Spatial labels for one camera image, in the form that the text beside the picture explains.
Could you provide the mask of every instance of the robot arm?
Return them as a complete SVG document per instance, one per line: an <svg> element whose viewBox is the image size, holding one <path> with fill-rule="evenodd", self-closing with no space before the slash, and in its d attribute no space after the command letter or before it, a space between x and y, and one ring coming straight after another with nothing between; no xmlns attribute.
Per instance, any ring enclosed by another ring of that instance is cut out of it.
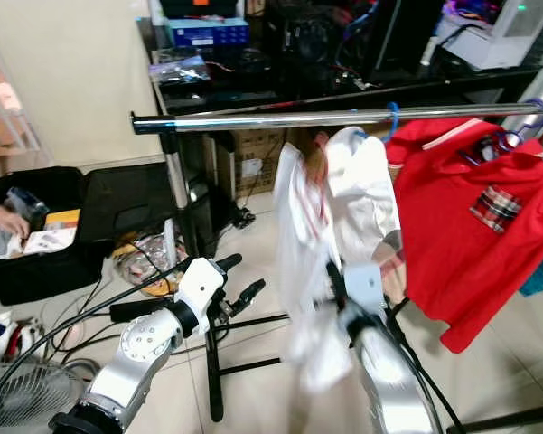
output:
<svg viewBox="0 0 543 434"><path fill-rule="evenodd" d="M350 336L360 361L361 382L370 396L370 413L382 434L439 434L433 403L425 396L413 365L384 326L386 305L379 265L352 264L343 276L330 276L335 293L345 298L339 323Z"/></svg>
<svg viewBox="0 0 543 434"><path fill-rule="evenodd" d="M193 260L173 302L131 321L120 336L114 358L96 375L79 403L68 414L52 418L49 425L54 434L125 432L171 351L184 338L209 329L207 309L211 302L226 303L220 293L217 295L226 281L225 269L240 261L240 255L219 263L205 258Z"/></svg>

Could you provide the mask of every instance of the electric fan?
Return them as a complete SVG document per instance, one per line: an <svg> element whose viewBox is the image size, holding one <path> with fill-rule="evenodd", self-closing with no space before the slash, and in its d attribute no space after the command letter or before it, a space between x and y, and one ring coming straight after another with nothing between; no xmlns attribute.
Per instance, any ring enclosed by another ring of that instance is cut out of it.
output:
<svg viewBox="0 0 543 434"><path fill-rule="evenodd" d="M0 363L0 377L10 363ZM44 429L50 418L72 407L84 391L83 381L53 364L23 363L0 391L0 432Z"/></svg>

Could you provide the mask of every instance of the red shirt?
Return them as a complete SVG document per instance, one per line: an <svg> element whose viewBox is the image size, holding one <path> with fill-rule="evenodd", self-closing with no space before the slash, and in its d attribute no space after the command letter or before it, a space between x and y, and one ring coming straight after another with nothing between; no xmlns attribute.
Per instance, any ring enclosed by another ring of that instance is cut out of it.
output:
<svg viewBox="0 0 543 434"><path fill-rule="evenodd" d="M478 119L414 121L387 148L390 166L402 166L394 188L407 295L428 317L450 326L441 340L454 353L470 344L543 260L539 142L529 140L479 166L458 155L496 131L501 128ZM496 204L516 206L515 212L502 211L501 225L490 212L494 203L485 202L494 194Z"/></svg>

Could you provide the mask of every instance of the white wall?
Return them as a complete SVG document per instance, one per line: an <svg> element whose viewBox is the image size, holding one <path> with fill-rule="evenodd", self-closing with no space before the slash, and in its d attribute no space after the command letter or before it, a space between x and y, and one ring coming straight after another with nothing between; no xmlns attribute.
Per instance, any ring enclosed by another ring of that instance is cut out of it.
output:
<svg viewBox="0 0 543 434"><path fill-rule="evenodd" d="M0 0L0 58L58 165L160 154L129 110L155 114L135 19L145 0Z"/></svg>

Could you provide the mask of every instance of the person's arm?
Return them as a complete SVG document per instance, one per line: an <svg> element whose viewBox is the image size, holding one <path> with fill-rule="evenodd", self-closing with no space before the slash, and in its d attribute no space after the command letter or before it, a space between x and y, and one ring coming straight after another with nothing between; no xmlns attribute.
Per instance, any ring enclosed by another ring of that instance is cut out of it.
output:
<svg viewBox="0 0 543 434"><path fill-rule="evenodd" d="M0 229L26 239L30 233L30 224L22 215L10 212L3 205L0 205Z"/></svg>

